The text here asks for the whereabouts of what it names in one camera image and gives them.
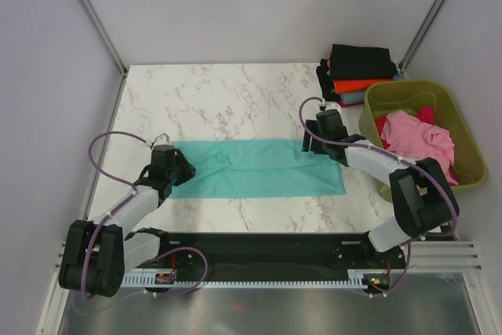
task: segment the pink cloth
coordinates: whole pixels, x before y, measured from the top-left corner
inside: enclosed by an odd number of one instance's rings
[[[449,173],[449,166],[455,162],[455,144],[447,129],[422,122],[403,110],[387,114],[387,122],[381,137],[390,145],[388,150],[403,157],[432,157],[439,162],[449,184],[458,184]]]

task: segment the white wall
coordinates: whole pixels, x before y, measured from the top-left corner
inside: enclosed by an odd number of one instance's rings
[[[330,44],[402,58],[432,0],[92,0],[127,64],[314,62]]]
[[[0,4],[0,333],[28,335],[119,76],[76,0]]]
[[[502,315],[502,0],[448,0],[409,73],[447,85],[488,165],[484,186],[459,196],[459,229]]]

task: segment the teal cloth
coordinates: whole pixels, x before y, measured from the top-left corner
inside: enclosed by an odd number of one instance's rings
[[[170,198],[283,198],[345,194],[340,166],[299,140],[177,141],[195,177]]]

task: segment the laundry basket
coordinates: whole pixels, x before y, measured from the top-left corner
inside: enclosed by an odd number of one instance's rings
[[[432,106],[436,125],[449,130],[449,135],[455,144],[453,171],[459,184],[452,186],[453,193],[476,188],[485,180],[486,164],[479,149],[452,97],[437,82],[407,80],[378,83],[366,90],[364,105],[359,119],[359,129],[364,137],[378,147],[383,146],[375,118],[397,110],[414,115],[422,107]],[[380,196],[391,202],[391,189],[386,184],[375,181]]]

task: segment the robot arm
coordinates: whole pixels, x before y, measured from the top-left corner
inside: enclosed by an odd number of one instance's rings
[[[135,182],[135,197],[100,229],[86,274],[88,293],[113,296],[125,272],[158,255],[161,239],[155,230],[131,231],[169,197],[173,186],[194,175],[195,168],[179,149],[168,144],[153,147],[151,164],[145,166]],[[60,267],[61,287],[80,290],[85,251],[96,226],[107,215],[110,211],[92,220],[77,220],[70,226]]]
[[[323,139],[365,144],[368,147],[323,144],[312,140],[305,133],[304,151],[327,154],[331,159],[362,170],[391,188],[395,215],[367,233],[366,247],[369,253],[383,253],[452,220],[445,200],[429,180],[415,169],[389,158],[392,153],[386,151],[386,156],[370,149],[373,144],[364,137],[348,136],[337,110],[320,111],[316,115],[316,121],[307,121],[307,127]],[[433,158],[421,161],[403,159],[419,166],[435,178],[448,195],[458,216],[457,202],[438,162]],[[421,193],[419,188],[426,188],[427,192]]]

